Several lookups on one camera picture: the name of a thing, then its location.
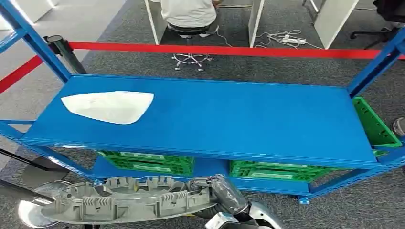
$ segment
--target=white desk partition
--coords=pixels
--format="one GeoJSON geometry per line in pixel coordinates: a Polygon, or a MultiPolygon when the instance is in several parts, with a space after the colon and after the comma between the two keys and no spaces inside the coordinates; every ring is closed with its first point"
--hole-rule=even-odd
{"type": "Polygon", "coordinates": [[[359,0],[327,0],[315,21],[315,29],[325,49],[335,40],[359,0]]]}
{"type": "Polygon", "coordinates": [[[262,18],[265,0],[253,0],[252,11],[249,19],[249,47],[253,47],[256,41],[257,28],[262,18]]]}
{"type": "Polygon", "coordinates": [[[162,17],[162,7],[159,2],[154,2],[152,0],[144,0],[146,5],[146,10],[148,11],[148,17],[150,22],[150,27],[152,28],[153,38],[155,44],[160,44],[164,32],[167,27],[167,22],[163,20],[162,17]]]}
{"type": "MultiPolygon", "coordinates": [[[[11,2],[29,23],[34,24],[59,3],[59,0],[11,0],[11,2]]],[[[0,30],[9,29],[11,29],[10,25],[1,17],[0,30]]]]}
{"type": "MultiPolygon", "coordinates": [[[[149,22],[152,28],[153,38],[156,44],[160,44],[163,34],[167,27],[167,22],[165,22],[161,15],[160,3],[154,2],[153,0],[144,0],[146,9],[148,11],[149,22]]],[[[250,13],[249,19],[249,46],[253,47],[255,44],[257,28],[260,23],[260,18],[263,12],[263,6],[265,0],[253,0],[252,1],[252,11],[250,13]]]]}

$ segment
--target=lower shelf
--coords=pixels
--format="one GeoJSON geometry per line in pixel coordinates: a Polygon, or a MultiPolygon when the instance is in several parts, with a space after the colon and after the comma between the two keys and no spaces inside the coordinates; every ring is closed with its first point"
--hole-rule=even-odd
{"type": "MultiPolygon", "coordinates": [[[[229,161],[220,159],[196,158],[194,166],[194,174],[192,177],[182,177],[173,175],[173,178],[179,181],[186,181],[193,177],[209,176],[214,174],[225,174],[229,177],[229,161]]],[[[102,156],[99,156],[93,166],[93,173],[99,178],[110,177],[145,177],[158,176],[160,173],[135,171],[119,169],[110,164],[102,156]]],[[[249,179],[231,177],[231,181],[238,189],[243,191],[256,191],[278,194],[290,194],[306,196],[309,194],[308,183],[294,182],[284,180],[266,180],[266,179],[249,179]]]]}

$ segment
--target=white shirt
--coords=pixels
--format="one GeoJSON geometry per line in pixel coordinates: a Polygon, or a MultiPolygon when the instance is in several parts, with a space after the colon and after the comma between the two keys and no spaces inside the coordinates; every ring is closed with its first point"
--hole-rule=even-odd
{"type": "Polygon", "coordinates": [[[151,0],[160,2],[163,19],[185,28],[205,27],[216,18],[213,0],[151,0]]]}

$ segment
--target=green plastic crate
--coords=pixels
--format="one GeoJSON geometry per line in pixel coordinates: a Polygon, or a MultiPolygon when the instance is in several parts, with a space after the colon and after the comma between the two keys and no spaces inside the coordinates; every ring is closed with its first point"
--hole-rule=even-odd
{"type": "MultiPolygon", "coordinates": [[[[385,125],[377,113],[363,98],[356,97],[352,102],[371,145],[385,147],[402,146],[401,141],[395,136],[390,128],[385,125]]],[[[373,152],[377,157],[383,156],[387,153],[382,150],[374,150],[373,152]]]]}
{"type": "Polygon", "coordinates": [[[282,170],[257,167],[235,167],[231,165],[230,175],[232,177],[247,177],[261,179],[277,179],[299,182],[312,182],[324,175],[325,171],[309,172],[298,170],[282,170]]]}
{"type": "Polygon", "coordinates": [[[157,155],[157,154],[144,154],[135,152],[118,152],[118,151],[106,151],[100,150],[98,153],[104,157],[114,156],[122,158],[132,158],[142,161],[166,161],[170,163],[191,164],[193,163],[193,157],[191,156],[172,156],[172,155],[157,155]]]}
{"type": "Polygon", "coordinates": [[[255,162],[255,161],[232,161],[233,167],[256,167],[256,168],[274,168],[274,169],[286,169],[297,171],[309,171],[320,172],[330,170],[330,167],[326,166],[307,166],[307,165],[295,165],[295,164],[280,164],[272,162],[255,162]]]}
{"type": "Polygon", "coordinates": [[[192,175],[193,170],[193,163],[175,164],[164,161],[151,162],[115,156],[106,156],[104,158],[120,169],[143,170],[149,172],[160,172],[160,173],[180,174],[180,175],[192,175]]]}

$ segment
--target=floor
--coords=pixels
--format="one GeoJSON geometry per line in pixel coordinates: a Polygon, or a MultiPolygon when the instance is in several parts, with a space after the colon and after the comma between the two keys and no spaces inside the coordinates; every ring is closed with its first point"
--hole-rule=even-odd
{"type": "MultiPolygon", "coordinates": [[[[227,0],[230,4],[245,2],[227,0]]],[[[267,1],[259,28],[262,32],[274,33],[278,30],[301,29],[302,38],[314,45],[321,45],[311,26],[311,18],[301,0],[267,1]]],[[[359,7],[370,5],[371,1],[362,0],[359,7]]],[[[248,10],[223,9],[222,24],[219,32],[234,46],[247,46],[248,10]]],[[[370,37],[350,40],[349,34],[355,30],[380,30],[386,23],[375,12],[354,12],[338,35],[332,48],[362,48],[373,41],[370,37]]],[[[119,14],[98,39],[103,42],[146,42],[152,43],[152,34],[145,7],[142,1],[127,1],[119,14]]],[[[164,43],[184,44],[184,40],[167,33],[164,43]]],[[[198,44],[224,45],[222,38],[212,36],[196,39],[198,44]]],[[[90,73],[147,75],[163,77],[203,78],[218,80],[237,80],[273,83],[309,83],[345,85],[367,63],[367,60],[318,60],[301,58],[259,58],[215,56],[205,72],[195,68],[174,71],[174,62],[169,55],[138,52],[90,52],[83,64],[90,73]]],[[[405,66],[397,62],[383,77],[370,86],[362,96],[367,99],[378,115],[387,123],[392,123],[405,114],[401,98],[405,95],[405,66]]],[[[55,81],[45,81],[53,85],[55,81]]],[[[36,103],[41,97],[33,99],[36,103]]],[[[57,149],[74,161],[91,167],[95,154],[92,151],[57,149]]],[[[21,147],[17,154],[34,158],[32,152],[21,147]]],[[[23,185],[21,172],[23,165],[12,160],[0,172],[2,179],[23,185]]],[[[77,182],[80,177],[69,174],[66,178],[77,182]]],[[[400,229],[405,226],[405,176],[401,170],[374,177],[348,188],[337,190],[311,201],[310,205],[299,205],[284,195],[264,193],[244,193],[252,201],[269,206],[289,229],[400,229]]],[[[5,219],[0,225],[5,228],[25,228],[15,215],[16,201],[0,197],[0,214],[5,219]]],[[[108,225],[103,228],[203,228],[204,220],[181,217],[168,220],[108,225]]],[[[63,228],[59,224],[52,228],[63,228]]]]}
{"type": "MultiPolygon", "coordinates": [[[[126,0],[61,0],[59,4],[40,18],[34,28],[41,36],[62,35],[75,41],[96,41],[121,9],[126,0]]],[[[0,31],[0,39],[10,31],[0,31]]],[[[79,60],[88,51],[75,52],[79,60]]],[[[33,51],[24,41],[17,42],[0,55],[0,79],[33,57],[33,51]]],[[[35,120],[62,83],[43,64],[13,87],[0,94],[0,119],[35,120]]],[[[19,125],[21,131],[28,126],[19,125]]],[[[0,147],[15,152],[18,146],[0,137],[0,147]]],[[[0,169],[9,159],[0,155],[0,169]]]]}

